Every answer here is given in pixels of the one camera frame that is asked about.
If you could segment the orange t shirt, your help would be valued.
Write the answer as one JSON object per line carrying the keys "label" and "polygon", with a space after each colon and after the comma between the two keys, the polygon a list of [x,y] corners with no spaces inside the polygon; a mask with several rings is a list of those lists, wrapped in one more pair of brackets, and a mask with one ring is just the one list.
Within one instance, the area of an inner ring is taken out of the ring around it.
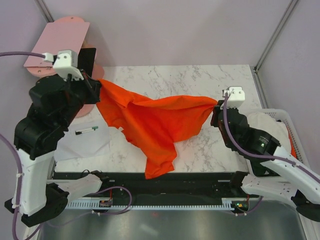
{"label": "orange t shirt", "polygon": [[108,80],[100,83],[96,106],[109,127],[121,129],[126,140],[145,154],[147,180],[174,170],[175,143],[198,135],[218,104],[207,96],[151,99]]}

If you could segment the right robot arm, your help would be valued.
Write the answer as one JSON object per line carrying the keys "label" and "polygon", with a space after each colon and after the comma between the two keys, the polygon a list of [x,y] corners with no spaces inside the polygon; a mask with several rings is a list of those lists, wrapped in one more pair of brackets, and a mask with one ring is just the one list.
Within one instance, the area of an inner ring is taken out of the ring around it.
{"label": "right robot arm", "polygon": [[224,144],[251,163],[265,167],[284,179],[272,183],[264,177],[237,171],[229,184],[235,197],[244,193],[272,198],[288,204],[305,218],[320,220],[320,176],[298,161],[264,130],[250,127],[247,117],[237,108],[227,108],[219,100],[213,108],[211,126],[219,129]]}

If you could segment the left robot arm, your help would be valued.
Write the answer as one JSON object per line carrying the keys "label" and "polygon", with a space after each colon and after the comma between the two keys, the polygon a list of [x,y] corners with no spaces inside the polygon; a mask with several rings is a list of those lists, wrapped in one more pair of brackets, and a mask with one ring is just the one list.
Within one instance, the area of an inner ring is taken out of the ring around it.
{"label": "left robot arm", "polygon": [[74,200],[109,193],[110,185],[98,171],[67,182],[48,182],[59,140],[84,105],[99,102],[101,86],[88,76],[74,80],[51,75],[29,90],[31,106],[14,131],[13,153],[19,162],[16,191],[4,204],[10,212],[21,214],[27,227],[56,218]]}

